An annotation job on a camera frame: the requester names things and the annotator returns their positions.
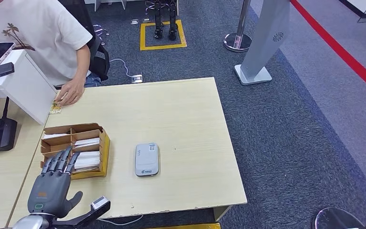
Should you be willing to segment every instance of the white t-shirt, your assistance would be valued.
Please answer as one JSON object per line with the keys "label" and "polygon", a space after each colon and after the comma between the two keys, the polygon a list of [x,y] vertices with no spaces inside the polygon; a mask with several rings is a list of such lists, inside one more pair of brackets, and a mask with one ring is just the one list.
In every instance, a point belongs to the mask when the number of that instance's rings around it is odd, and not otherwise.
{"label": "white t-shirt", "polygon": [[0,42],[15,42],[25,49],[54,86],[74,77],[76,50],[91,38],[58,0],[0,3]]}

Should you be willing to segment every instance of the palm tree print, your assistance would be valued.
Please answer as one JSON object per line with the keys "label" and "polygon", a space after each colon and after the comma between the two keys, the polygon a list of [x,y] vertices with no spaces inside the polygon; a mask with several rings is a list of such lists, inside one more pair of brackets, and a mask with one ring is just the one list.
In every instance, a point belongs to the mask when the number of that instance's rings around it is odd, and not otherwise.
{"label": "palm tree print", "polygon": [[11,37],[15,39],[17,43],[19,43],[19,45],[16,45],[13,49],[30,49],[36,51],[31,45],[22,42],[21,39],[17,36],[16,32],[19,32],[18,27],[14,26],[12,23],[8,23],[7,28],[7,30],[2,30],[3,35]]}
{"label": "palm tree print", "polygon": [[20,38],[17,36],[16,32],[19,32],[19,29],[18,27],[14,26],[12,23],[8,23],[8,27],[13,34],[15,34],[16,38],[17,38],[17,41],[20,41],[20,44],[22,44],[23,46],[25,46],[25,44],[20,40]]}

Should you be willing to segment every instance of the gray power bank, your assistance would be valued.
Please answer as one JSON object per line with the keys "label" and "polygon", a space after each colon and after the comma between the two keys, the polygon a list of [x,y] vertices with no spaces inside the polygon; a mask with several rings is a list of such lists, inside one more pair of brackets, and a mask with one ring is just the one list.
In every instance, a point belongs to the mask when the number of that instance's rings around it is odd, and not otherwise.
{"label": "gray power bank", "polygon": [[159,148],[156,143],[139,144],[135,147],[135,174],[139,177],[159,172]]}

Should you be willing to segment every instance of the cardboard box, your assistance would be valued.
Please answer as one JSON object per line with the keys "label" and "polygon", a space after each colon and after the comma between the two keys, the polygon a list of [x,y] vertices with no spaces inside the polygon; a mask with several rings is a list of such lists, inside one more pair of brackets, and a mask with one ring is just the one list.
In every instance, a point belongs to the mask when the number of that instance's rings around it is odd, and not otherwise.
{"label": "cardboard box", "polygon": [[[103,127],[97,123],[56,126],[44,129],[44,133],[51,134],[67,134],[65,136],[41,139],[41,153],[44,156],[41,161],[41,168],[51,156],[56,155],[59,151],[72,146],[72,152],[68,158],[71,158],[75,152],[99,151],[100,163],[99,168],[84,172],[73,172],[71,179],[83,179],[89,177],[105,177],[107,175],[107,165],[109,162],[110,138]],[[79,140],[99,138],[98,144],[90,144],[87,146],[76,147],[75,142]]]}

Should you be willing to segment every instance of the silver stanchion base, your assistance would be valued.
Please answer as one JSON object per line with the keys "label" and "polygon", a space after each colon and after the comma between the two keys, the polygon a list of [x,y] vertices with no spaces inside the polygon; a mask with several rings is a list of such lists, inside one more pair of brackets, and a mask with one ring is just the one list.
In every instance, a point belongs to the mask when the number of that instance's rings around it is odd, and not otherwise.
{"label": "silver stanchion base", "polygon": [[264,83],[272,80],[270,73],[265,67],[263,67],[255,77],[248,77],[245,75],[245,73],[241,70],[241,64],[235,65],[235,72],[236,75],[238,75],[242,85]]}
{"label": "silver stanchion base", "polygon": [[243,34],[242,42],[239,47],[238,47],[238,45],[235,45],[236,39],[237,39],[236,32],[226,35],[224,38],[225,48],[227,48],[231,51],[234,51],[234,52],[245,52],[249,49],[250,44],[252,43],[252,39],[246,34]]}
{"label": "silver stanchion base", "polygon": [[364,225],[352,214],[339,208],[321,210],[312,223],[313,229],[362,228]]}

